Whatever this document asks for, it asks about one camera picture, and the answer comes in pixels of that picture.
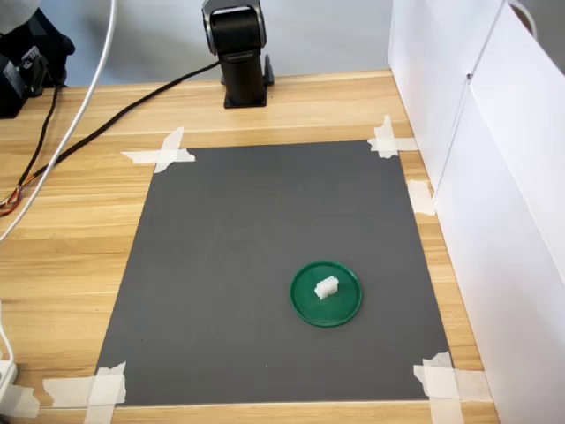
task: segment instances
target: black equipment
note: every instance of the black equipment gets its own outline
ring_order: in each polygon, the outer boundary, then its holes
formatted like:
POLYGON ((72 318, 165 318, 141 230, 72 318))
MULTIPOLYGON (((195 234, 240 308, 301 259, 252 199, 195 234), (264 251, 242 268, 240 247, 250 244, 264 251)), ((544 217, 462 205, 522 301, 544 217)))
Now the black equipment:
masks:
POLYGON ((267 36, 259 0, 206 0, 202 15, 208 47, 218 55, 222 67, 223 106, 266 106, 267 87, 275 83, 275 77, 268 55, 265 74, 261 70, 261 49, 267 36))
POLYGON ((16 117, 29 97, 44 87, 62 86, 66 60, 74 53, 41 10, 8 34, 0 36, 0 118, 16 117))

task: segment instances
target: wire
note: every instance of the wire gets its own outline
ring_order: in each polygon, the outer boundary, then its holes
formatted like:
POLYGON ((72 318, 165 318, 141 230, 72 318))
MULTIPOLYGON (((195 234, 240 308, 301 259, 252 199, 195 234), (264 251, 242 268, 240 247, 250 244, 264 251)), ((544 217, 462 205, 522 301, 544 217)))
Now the wire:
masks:
MULTIPOLYGON (((200 68, 196 71, 193 72, 189 72, 186 75, 183 75, 182 77, 179 77, 177 79, 172 80, 171 82, 165 84, 164 86, 161 86, 159 88, 157 88, 155 91, 152 91, 151 93, 149 93, 148 95, 145 95, 143 97, 141 97, 138 101, 126 106, 125 108, 123 108, 122 110, 120 110, 116 115, 114 115, 113 117, 111 117, 104 125, 102 125, 100 128, 98 128, 97 130, 95 130, 94 132, 92 132, 91 134, 87 135, 84 139, 77 141, 75 144, 73 144, 72 146, 70 146, 68 149, 66 149, 57 159, 56 159, 56 164, 61 163, 64 159, 66 159, 67 157, 69 157, 70 155, 72 155, 74 152, 76 152, 77 150, 79 150, 80 148, 83 148, 86 144, 88 144, 90 141, 96 139, 97 137, 99 137, 101 134, 105 133, 113 124, 115 124, 119 119, 121 119, 124 115, 126 115, 127 113, 129 113, 131 110, 137 108, 138 106, 140 106, 142 103, 147 102, 149 100, 151 100, 152 98, 156 97, 157 95, 163 93, 164 91, 169 90, 170 88, 173 88, 174 86, 177 86, 178 84, 180 84, 181 82, 183 82, 184 80, 188 80, 191 77, 194 77, 196 75, 199 75, 203 72, 209 71, 213 68, 215 68, 217 65, 219 65, 220 62, 214 62, 213 64, 209 64, 207 66, 204 66, 203 68, 200 68)), ((21 185, 20 187, 20 191, 23 191, 27 186, 29 186, 35 179, 37 179, 43 172, 45 172, 45 170, 47 169, 47 166, 43 166, 41 167, 39 170, 37 170, 36 172, 34 172, 31 176, 27 177, 26 180, 24 181, 24 183, 21 185)), ((0 216, 6 216, 9 215, 11 212, 13 212, 15 210, 15 208, 18 205, 15 205, 13 207, 11 207, 9 210, 7 210, 6 212, 2 211, 2 208, 4 208, 4 205, 7 203, 7 201, 11 198, 11 196, 6 197, 3 201, 0 201, 0 216)))
MULTIPOLYGON (((145 95, 143 97, 141 97, 138 101, 133 102, 132 104, 126 106, 125 108, 123 108, 122 110, 120 110, 116 115, 114 115, 113 117, 111 117, 104 125, 102 125, 100 128, 98 128, 97 130, 95 130, 94 132, 92 132, 91 134, 87 135, 84 139, 82 139, 81 141, 77 141, 75 144, 73 144, 72 146, 70 146, 67 150, 65 150, 56 160, 56 163, 61 163, 63 160, 65 160, 67 157, 69 157, 70 155, 72 155, 74 152, 76 152, 77 150, 79 150, 80 148, 83 148, 86 144, 88 144, 90 141, 94 140, 96 137, 100 136, 101 134, 105 133, 113 124, 115 124, 120 118, 122 118, 125 114, 127 114, 129 111, 131 111, 132 109, 137 108, 139 105, 141 105, 142 103, 145 103, 148 100, 151 100, 152 98, 154 98, 155 96, 159 95, 160 93, 167 91, 170 88, 173 88, 174 86, 177 86, 178 84, 180 84, 181 82, 183 82, 184 80, 188 80, 191 77, 194 77, 200 73, 209 71, 210 69, 215 68, 217 65, 219 65, 220 62, 214 62, 213 64, 209 64, 208 66, 204 66, 203 68, 200 68, 196 71, 187 73, 186 75, 183 75, 182 77, 179 77, 177 79, 172 80, 171 82, 165 84, 162 87, 157 88, 155 91, 152 91, 151 93, 149 93, 148 95, 145 95)), ((33 178, 37 178, 39 177, 44 171, 46 170, 46 167, 43 166, 42 168, 40 168, 39 170, 37 170, 36 172, 34 172, 33 174, 33 178)))
POLYGON ((6 336, 6 333, 4 331, 4 325, 2 324, 2 300, 0 300, 0 335, 2 335, 6 349, 8 349, 8 354, 10 355, 6 372, 3 373, 2 376, 0 376, 0 388, 2 388, 5 379, 8 378, 8 375, 10 374, 11 368, 14 366, 14 351, 11 348, 10 340, 8 340, 8 337, 6 336))
POLYGON ((61 86, 61 85, 55 86, 55 90, 53 91, 53 101, 51 102, 51 107, 49 108, 49 113, 45 117, 45 121, 43 121, 43 127, 41 128, 41 136, 40 136, 39 141, 37 143, 37 147, 35 148, 34 155, 32 156, 31 160, 29 161, 29 164, 27 165, 24 172, 21 174, 21 177, 19 178, 19 181, 18 181, 18 184, 16 185, 16 188, 14 188, 13 192, 11 192, 11 194, 9 196, 7 196, 5 199, 0 201, 0 216, 9 215, 11 212, 13 212, 13 210, 18 206, 19 202, 21 201, 21 193, 20 192, 21 192, 22 184, 27 180, 27 177, 29 175, 29 171, 34 166, 34 163, 37 160, 37 156, 41 152, 41 148, 43 147, 43 142, 45 141, 45 135, 47 133, 47 128, 49 126, 49 121, 51 120, 51 117, 53 116, 53 111, 55 110, 55 106, 57 104, 57 97, 58 97, 58 94, 59 94, 59 91, 61 90, 61 88, 63 88, 63 86, 61 86))
POLYGON ((84 115, 85 111, 87 110, 87 106, 90 103, 90 99, 92 98, 92 95, 94 93, 94 89, 96 88, 96 85, 98 84, 98 79, 100 78, 100 75, 102 74, 102 69, 104 69, 104 65, 106 64, 106 59, 108 58, 108 54, 109 54, 109 47, 112 43, 112 38, 114 37, 114 28, 116 27, 116 1, 117 0, 111 0, 110 12, 109 12, 108 31, 106 32, 106 40, 104 42, 104 48, 102 49, 102 54, 100 56, 100 62, 98 63, 98 67, 96 68, 96 72, 94 73, 94 77, 92 79, 92 82, 90 83, 90 87, 88 88, 87 95, 85 95, 85 99, 83 100, 82 104, 80 105, 80 109, 77 112, 77 115, 72 120, 71 126, 69 126, 67 133, 64 135, 63 139, 61 140, 61 143, 59 144, 55 153, 51 157, 51 160, 49 161, 49 165, 47 166, 47 168, 43 172, 43 176, 41 177, 39 184, 37 185, 37 187, 35 187, 35 190, 32 193, 32 195, 30 196, 29 201, 27 201, 25 207, 21 210, 21 212, 19 212, 19 215, 16 217, 16 219, 14 219, 14 221, 6 229, 6 231, 4 232, 2 237, 0 237, 0 243, 2 243, 4 240, 6 240, 8 235, 13 231, 14 228, 16 228, 16 225, 18 225, 18 223, 24 217, 26 212, 31 208, 32 204, 34 203, 35 198, 39 194, 39 191, 43 188, 43 185, 45 184, 47 177, 49 176, 49 174, 53 170, 53 167, 55 166, 55 164, 57 162, 57 158, 59 157, 59 155, 61 155, 61 152, 63 151, 64 146, 67 144, 67 141, 71 138, 72 133, 74 132, 75 128, 77 127, 77 124, 82 119, 82 116, 84 115))
POLYGON ((53 111, 55 110, 55 105, 57 104, 57 97, 59 96, 59 91, 61 90, 61 88, 62 88, 62 86, 60 86, 60 85, 55 86, 55 90, 53 91, 53 101, 51 102, 51 107, 49 109, 49 113, 45 117, 45 121, 43 121, 43 127, 41 128, 41 135, 39 137, 39 142, 37 143, 37 148, 35 148, 34 155, 32 156, 31 160, 29 161, 29 164, 27 165, 26 170, 24 170, 24 173, 21 174, 21 177, 19 178, 19 181, 18 181, 18 186, 21 186, 23 184, 23 182, 26 180, 27 176, 29 175, 29 171, 34 166, 34 163, 37 160, 37 156, 39 155, 39 152, 41 151, 41 148, 43 147, 43 141, 45 140, 45 134, 47 133, 47 127, 49 126, 49 121, 51 120, 51 117, 53 116, 53 111))

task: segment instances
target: masking tape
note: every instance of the masking tape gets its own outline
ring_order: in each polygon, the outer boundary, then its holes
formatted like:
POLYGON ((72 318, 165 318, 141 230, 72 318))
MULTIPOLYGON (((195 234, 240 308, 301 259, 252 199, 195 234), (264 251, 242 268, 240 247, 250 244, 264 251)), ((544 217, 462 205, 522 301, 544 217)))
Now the masking tape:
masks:
POLYGON ((133 160, 134 164, 155 163, 154 173, 166 170, 173 162, 194 162, 196 157, 186 149, 179 149, 185 129, 179 126, 169 134, 162 143, 161 150, 142 150, 139 152, 122 152, 122 155, 133 160))
POLYGON ((125 402, 125 362, 100 368, 96 376, 51 378, 43 388, 53 398, 53 407, 87 407, 85 424, 111 423, 116 404, 125 402))
POLYGON ((379 157, 389 159, 398 156, 398 151, 417 151, 418 145, 412 138, 395 138, 390 116, 386 115, 381 126, 375 127, 374 139, 367 140, 372 152, 379 152, 379 157))
POLYGON ((435 215, 432 195, 425 181, 417 181, 416 179, 408 181, 408 195, 414 213, 435 215))
POLYGON ((485 373, 452 368, 448 352, 422 364, 414 375, 430 398, 433 424, 463 424, 461 401, 493 402, 485 373))
POLYGON ((9 384, 2 396, 0 415, 14 418, 35 418, 39 413, 39 400, 34 397, 33 387, 9 384))

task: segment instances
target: green plastic lid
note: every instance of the green plastic lid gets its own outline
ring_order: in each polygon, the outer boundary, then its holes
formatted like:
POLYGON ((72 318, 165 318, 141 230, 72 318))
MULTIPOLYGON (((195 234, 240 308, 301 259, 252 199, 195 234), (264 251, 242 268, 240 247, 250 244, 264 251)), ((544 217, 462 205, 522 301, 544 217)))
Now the green plastic lid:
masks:
POLYGON ((298 316, 316 327, 337 327, 349 321, 359 310, 363 292, 359 280, 341 263, 313 262, 303 267, 290 285, 290 302, 298 316), (334 276, 337 292, 320 300, 316 284, 334 276))

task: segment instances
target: wooden table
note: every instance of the wooden table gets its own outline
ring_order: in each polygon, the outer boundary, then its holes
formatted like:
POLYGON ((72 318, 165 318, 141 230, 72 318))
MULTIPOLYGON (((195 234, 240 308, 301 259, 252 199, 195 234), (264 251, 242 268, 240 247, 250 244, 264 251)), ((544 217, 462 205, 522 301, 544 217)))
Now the wooden table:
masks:
MULTIPOLYGON (((71 143, 156 87, 99 87, 71 143)), ((39 164, 50 158, 85 92, 61 94, 39 164)), ((51 93, 28 101, 17 119, 0 121, 0 193, 10 191, 26 167, 51 93)), ((279 78, 264 109, 224 110, 223 97, 217 82, 185 83, 131 112, 55 168, 0 246, 4 326, 19 364, 17 384, 34 387, 41 401, 36 422, 84 420, 84 410, 50 408, 42 380, 94 373, 154 168, 133 165, 120 152, 159 149, 179 126, 184 148, 366 140, 387 114, 397 137, 413 136, 390 71, 279 78)), ((428 180, 419 152, 400 156, 407 179, 428 180)), ((481 370, 437 217, 416 218, 455 366, 481 370)), ((0 231, 11 219, 0 220, 0 231)), ((463 414, 469 423, 498 422, 493 404, 463 403, 463 414)), ((431 415, 426 401, 118 406, 113 422, 234 421, 429 423, 431 415)))

